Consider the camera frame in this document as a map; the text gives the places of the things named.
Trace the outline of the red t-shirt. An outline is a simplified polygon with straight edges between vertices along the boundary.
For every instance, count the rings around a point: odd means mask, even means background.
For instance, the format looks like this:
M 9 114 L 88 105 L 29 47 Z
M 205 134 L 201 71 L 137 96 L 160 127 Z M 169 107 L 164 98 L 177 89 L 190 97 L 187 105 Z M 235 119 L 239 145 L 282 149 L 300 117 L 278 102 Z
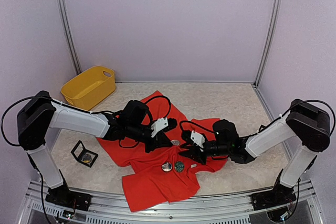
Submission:
M 163 202 L 176 202 L 194 196 L 200 189 L 196 174 L 214 173 L 223 168 L 227 159 L 207 158 L 199 164 L 179 155 L 179 146 L 158 148 L 150 153 L 144 144 L 133 139 L 121 142 L 98 139 L 101 147 L 116 165 L 131 166 L 134 174 L 122 177 L 122 188 L 132 212 L 146 210 Z

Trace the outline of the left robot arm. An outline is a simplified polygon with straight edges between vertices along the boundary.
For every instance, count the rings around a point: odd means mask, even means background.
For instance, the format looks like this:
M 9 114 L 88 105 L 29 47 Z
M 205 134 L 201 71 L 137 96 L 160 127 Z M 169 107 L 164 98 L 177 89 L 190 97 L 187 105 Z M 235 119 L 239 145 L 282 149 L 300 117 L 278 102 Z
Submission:
M 130 138 L 142 143 L 145 152 L 149 153 L 157 148 L 171 147 L 167 132 L 177 126 L 177 120 L 168 115 L 155 119 L 149 106 L 138 100 L 129 101 L 117 112 L 94 112 L 55 100 L 44 90 L 11 104 L 3 112 L 1 123 L 6 114 L 22 102 L 25 106 L 16 116 L 18 143 L 9 141 L 3 128 L 1 134 L 8 145 L 21 147 L 39 172 L 42 186 L 48 187 L 47 195 L 41 196 L 42 201 L 74 210 L 87 211 L 92 197 L 68 187 L 47 146 L 48 131 L 57 129 L 59 134 L 88 135 L 106 141 Z

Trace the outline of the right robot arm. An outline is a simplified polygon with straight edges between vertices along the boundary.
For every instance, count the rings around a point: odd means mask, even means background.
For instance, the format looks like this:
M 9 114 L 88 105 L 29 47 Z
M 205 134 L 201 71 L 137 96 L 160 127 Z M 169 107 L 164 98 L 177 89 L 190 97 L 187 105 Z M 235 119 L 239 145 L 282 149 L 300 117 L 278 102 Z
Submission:
M 288 204 L 298 200 L 294 187 L 319 153 L 330 145 L 335 128 L 335 113 L 314 106 L 316 100 L 295 99 L 289 109 L 258 132 L 239 136 L 234 123 L 222 119 L 209 131 L 215 138 L 209 141 L 196 130 L 182 130 L 184 144 L 179 154 L 202 165 L 208 157 L 225 156 L 237 164 L 248 164 L 278 144 L 297 137 L 301 146 L 283 168 L 271 190 L 251 195 L 254 210 Z

